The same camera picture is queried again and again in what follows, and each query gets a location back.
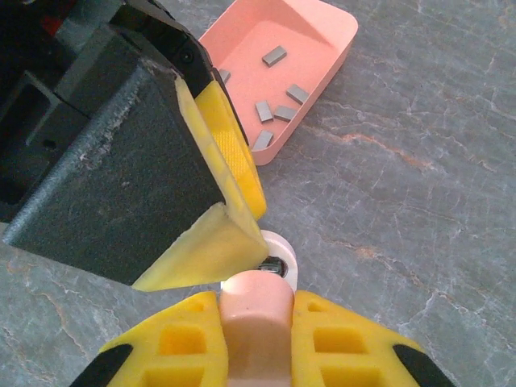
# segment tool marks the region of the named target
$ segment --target gray metal part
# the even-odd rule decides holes
[[[299,87],[296,84],[291,85],[287,89],[286,93],[295,102],[298,102],[298,103],[301,103],[301,104],[305,103],[306,100],[308,99],[308,97],[310,96],[310,93],[308,93],[307,91],[303,90],[301,87]]]
[[[226,83],[229,80],[229,78],[231,78],[231,73],[227,70],[220,69],[218,73],[220,74],[220,77],[222,78],[224,83]]]
[[[61,98],[89,117],[118,91],[142,54],[170,66],[141,34],[123,34],[126,39],[112,27],[100,26],[56,87]],[[117,71],[112,71],[114,64]]]
[[[108,23],[123,0],[78,0],[56,33],[56,39],[77,55],[98,26]]]
[[[177,104],[140,61],[11,221],[4,241],[132,284],[223,196]]]
[[[287,123],[292,121],[298,111],[287,106],[278,106],[274,112],[274,118],[286,121]]]
[[[273,139],[273,134],[270,131],[261,131],[256,139],[254,145],[252,146],[253,151],[260,151],[262,149],[266,149],[268,145]]]
[[[286,56],[287,51],[282,46],[277,46],[261,59],[268,67],[272,67]]]
[[[260,117],[260,121],[262,123],[266,123],[268,121],[273,120],[273,114],[271,113],[270,107],[268,107],[267,101],[257,102],[255,104],[256,111],[258,112],[258,116]]]

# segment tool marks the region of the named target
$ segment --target yellow gripper pad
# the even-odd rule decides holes
[[[293,387],[453,387],[414,341],[316,294],[296,292],[291,333]],[[109,342],[70,387],[226,387],[227,373],[205,292]]]

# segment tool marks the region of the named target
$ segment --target table surface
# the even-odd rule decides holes
[[[163,3],[199,37],[230,2]],[[360,29],[259,168],[260,225],[293,245],[300,289],[415,339],[457,386],[515,386],[514,0],[332,3]],[[206,288],[139,293],[0,245],[0,385],[66,386]]]

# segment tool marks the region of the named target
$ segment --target pink container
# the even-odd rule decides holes
[[[200,39],[214,66],[231,73],[226,83],[251,146],[261,131],[273,133],[265,149],[253,151],[257,165],[270,162],[346,59],[358,30],[349,13],[319,0],[236,0]],[[287,56],[272,67],[261,58],[281,45]],[[286,94],[299,85],[310,96],[300,105]],[[255,103],[271,111],[298,110],[286,123],[262,123]]]

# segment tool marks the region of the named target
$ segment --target yellow foam pad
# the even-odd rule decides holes
[[[215,292],[198,293],[154,314],[101,352],[133,350],[109,387],[220,387],[227,385],[227,348]]]
[[[249,147],[220,84],[212,81],[195,98],[195,103],[253,216],[261,218],[267,209],[264,191]]]
[[[317,294],[296,292],[293,387],[418,387],[395,344],[421,351],[414,341]]]

